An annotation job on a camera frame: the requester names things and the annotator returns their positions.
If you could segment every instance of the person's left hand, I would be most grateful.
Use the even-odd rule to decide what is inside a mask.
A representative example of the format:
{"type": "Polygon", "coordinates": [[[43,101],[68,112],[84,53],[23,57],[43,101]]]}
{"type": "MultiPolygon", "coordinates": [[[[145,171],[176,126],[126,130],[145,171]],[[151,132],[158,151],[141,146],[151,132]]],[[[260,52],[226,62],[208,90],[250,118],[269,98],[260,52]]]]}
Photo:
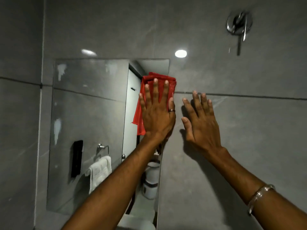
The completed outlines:
{"type": "Polygon", "coordinates": [[[169,82],[165,81],[162,99],[159,102],[158,79],[153,82],[153,98],[151,100],[149,85],[145,85],[145,99],[143,95],[139,94],[140,104],[142,108],[143,123],[146,134],[158,137],[163,141],[169,132],[174,127],[176,121],[174,98],[169,99],[169,112],[167,109],[167,97],[169,94],[169,82]]]}

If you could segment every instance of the white door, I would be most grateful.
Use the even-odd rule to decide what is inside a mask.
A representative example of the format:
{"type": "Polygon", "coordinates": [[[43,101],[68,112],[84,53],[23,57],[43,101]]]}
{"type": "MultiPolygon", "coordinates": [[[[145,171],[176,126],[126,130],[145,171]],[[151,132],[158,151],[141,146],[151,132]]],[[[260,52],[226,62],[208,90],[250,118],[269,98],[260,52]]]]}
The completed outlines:
{"type": "Polygon", "coordinates": [[[130,69],[128,71],[124,142],[122,145],[122,154],[127,156],[135,149],[137,140],[138,126],[133,124],[133,118],[138,104],[138,94],[141,89],[141,80],[130,69]]]}

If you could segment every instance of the folded red cloth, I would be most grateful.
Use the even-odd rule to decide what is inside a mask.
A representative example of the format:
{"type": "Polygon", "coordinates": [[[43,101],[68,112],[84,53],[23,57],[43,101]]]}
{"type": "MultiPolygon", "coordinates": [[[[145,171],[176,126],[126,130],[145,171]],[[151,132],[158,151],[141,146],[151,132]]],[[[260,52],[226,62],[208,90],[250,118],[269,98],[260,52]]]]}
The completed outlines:
{"type": "MultiPolygon", "coordinates": [[[[167,97],[167,101],[173,96],[175,92],[175,87],[176,87],[176,79],[173,77],[169,77],[166,75],[160,75],[158,73],[152,73],[150,72],[148,76],[144,76],[142,78],[142,83],[141,83],[141,91],[140,93],[143,94],[144,99],[145,98],[145,85],[149,85],[149,91],[151,97],[153,96],[153,86],[154,86],[154,78],[158,79],[158,87],[159,87],[159,101],[162,98],[162,93],[164,89],[164,82],[165,80],[169,81],[169,96],[167,97]]],[[[136,111],[134,114],[134,119],[133,119],[133,124],[136,124],[138,126],[138,135],[145,135],[146,131],[144,129],[144,124],[143,124],[143,118],[142,118],[142,109],[140,105],[140,101],[138,101],[138,105],[136,107],[136,111]]]]}

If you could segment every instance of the hanging towel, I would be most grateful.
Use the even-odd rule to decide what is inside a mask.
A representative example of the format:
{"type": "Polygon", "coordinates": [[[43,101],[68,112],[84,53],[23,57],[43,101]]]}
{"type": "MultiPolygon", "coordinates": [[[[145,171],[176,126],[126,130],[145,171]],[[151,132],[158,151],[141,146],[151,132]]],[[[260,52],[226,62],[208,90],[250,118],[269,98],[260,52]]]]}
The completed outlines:
{"type": "Polygon", "coordinates": [[[99,161],[92,164],[85,173],[85,176],[91,175],[89,194],[92,193],[93,190],[110,175],[110,173],[112,173],[112,168],[111,158],[109,156],[104,156],[99,161]]]}
{"type": "MultiPolygon", "coordinates": [[[[158,79],[158,87],[159,87],[159,101],[162,98],[162,93],[164,89],[164,82],[166,80],[169,81],[169,96],[167,97],[167,101],[173,96],[173,93],[175,92],[175,87],[176,87],[176,79],[173,77],[169,77],[166,75],[160,75],[158,73],[152,73],[150,72],[148,76],[143,76],[142,78],[142,83],[141,83],[141,91],[140,93],[143,94],[144,99],[145,97],[145,85],[149,85],[149,91],[151,97],[153,96],[153,86],[154,86],[154,78],[158,79]]],[[[140,105],[140,101],[138,101],[138,105],[136,107],[136,111],[134,114],[134,119],[133,119],[133,124],[136,124],[138,126],[138,133],[137,135],[145,135],[146,131],[144,129],[144,124],[143,124],[143,119],[142,119],[142,109],[140,105]]]]}

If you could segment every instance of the silver bracelet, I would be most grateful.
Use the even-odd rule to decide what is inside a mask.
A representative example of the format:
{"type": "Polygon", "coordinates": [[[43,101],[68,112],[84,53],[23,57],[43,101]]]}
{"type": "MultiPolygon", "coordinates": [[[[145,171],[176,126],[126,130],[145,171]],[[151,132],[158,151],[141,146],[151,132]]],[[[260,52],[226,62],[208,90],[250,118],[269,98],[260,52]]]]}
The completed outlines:
{"type": "Polygon", "coordinates": [[[251,201],[248,203],[248,215],[251,215],[255,202],[260,199],[263,194],[269,190],[275,190],[275,186],[271,184],[266,184],[265,186],[261,187],[256,194],[252,197],[251,201]]]}

